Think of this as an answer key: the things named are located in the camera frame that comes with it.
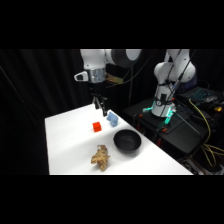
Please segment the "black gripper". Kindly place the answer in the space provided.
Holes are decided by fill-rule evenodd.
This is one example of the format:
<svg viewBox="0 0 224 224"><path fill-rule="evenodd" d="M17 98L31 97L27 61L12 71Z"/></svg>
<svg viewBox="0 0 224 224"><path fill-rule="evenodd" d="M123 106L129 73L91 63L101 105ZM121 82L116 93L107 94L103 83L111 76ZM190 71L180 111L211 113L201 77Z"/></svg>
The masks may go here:
<svg viewBox="0 0 224 224"><path fill-rule="evenodd" d="M95 109L102 108L103 116L107 116L108 111L108 99L106 96L106 83L90 83L89 84L90 94L93 96L92 103L95 105ZM101 106L97 96L101 96Z"/></svg>

